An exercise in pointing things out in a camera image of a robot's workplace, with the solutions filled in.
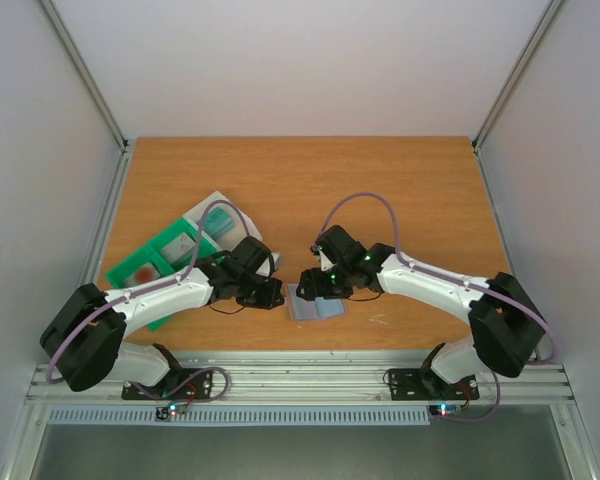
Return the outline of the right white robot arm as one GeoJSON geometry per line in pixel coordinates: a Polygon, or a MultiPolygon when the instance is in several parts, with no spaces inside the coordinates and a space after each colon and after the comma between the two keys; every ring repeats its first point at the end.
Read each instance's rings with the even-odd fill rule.
{"type": "Polygon", "coordinates": [[[376,243],[366,248],[340,226],[319,235],[312,252],[320,264],[300,276],[296,294],[303,300],[348,299],[367,289],[419,301],[469,327],[467,337],[439,344],[421,365],[420,383],[432,397],[483,372],[518,377],[548,334],[546,321],[510,274],[461,275],[418,261],[394,246],[376,243]]]}

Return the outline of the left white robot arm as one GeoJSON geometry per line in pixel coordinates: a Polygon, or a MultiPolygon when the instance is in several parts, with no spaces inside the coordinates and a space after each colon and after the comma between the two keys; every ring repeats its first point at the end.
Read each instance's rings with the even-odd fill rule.
{"type": "Polygon", "coordinates": [[[181,311],[233,300],[242,309],[271,310],[284,303],[275,278],[281,256],[253,236],[231,251],[195,261],[165,278],[135,287],[77,288],[40,338],[50,358],[46,380],[73,392],[104,380],[127,381],[155,399],[174,398],[187,383],[184,368],[164,346],[142,347],[127,337],[181,311]]]}

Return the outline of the blue card holder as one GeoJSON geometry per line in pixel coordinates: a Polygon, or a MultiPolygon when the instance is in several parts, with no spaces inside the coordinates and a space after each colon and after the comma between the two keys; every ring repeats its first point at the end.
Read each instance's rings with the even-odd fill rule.
{"type": "Polygon", "coordinates": [[[295,322],[322,321],[340,317],[346,314],[346,307],[342,300],[323,299],[304,300],[296,294],[297,283],[288,283],[285,304],[288,306],[289,315],[295,322]]]}

